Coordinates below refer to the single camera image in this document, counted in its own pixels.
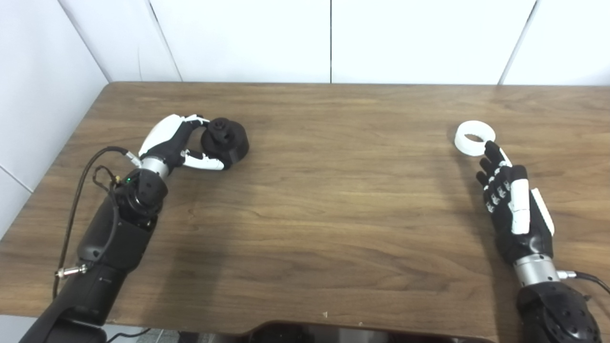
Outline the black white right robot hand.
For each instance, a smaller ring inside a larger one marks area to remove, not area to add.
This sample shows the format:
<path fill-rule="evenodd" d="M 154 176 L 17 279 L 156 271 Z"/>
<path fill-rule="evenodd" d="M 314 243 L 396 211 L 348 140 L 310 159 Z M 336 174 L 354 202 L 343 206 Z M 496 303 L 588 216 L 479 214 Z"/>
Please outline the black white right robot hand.
<path fill-rule="evenodd" d="M 510 163 L 493 141 L 485 143 L 479 164 L 476 179 L 501 258 L 505 263 L 535 254 L 553 258 L 555 228 L 540 194 L 530 187 L 527 168 Z"/>

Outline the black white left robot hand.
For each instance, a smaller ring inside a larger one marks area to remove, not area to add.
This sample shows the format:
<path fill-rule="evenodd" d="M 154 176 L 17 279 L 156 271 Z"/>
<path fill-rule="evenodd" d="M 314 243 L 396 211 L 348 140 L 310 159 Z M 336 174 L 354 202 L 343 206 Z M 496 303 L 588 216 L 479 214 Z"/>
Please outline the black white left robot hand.
<path fill-rule="evenodd" d="M 142 168 L 164 178 L 181 166 L 200 170 L 226 169 L 219 159 L 186 147 L 191 134 L 200 127 L 207 128 L 210 123 L 210 120 L 197 114 L 187 117 L 172 114 L 165 117 L 152 128 L 139 150 Z"/>

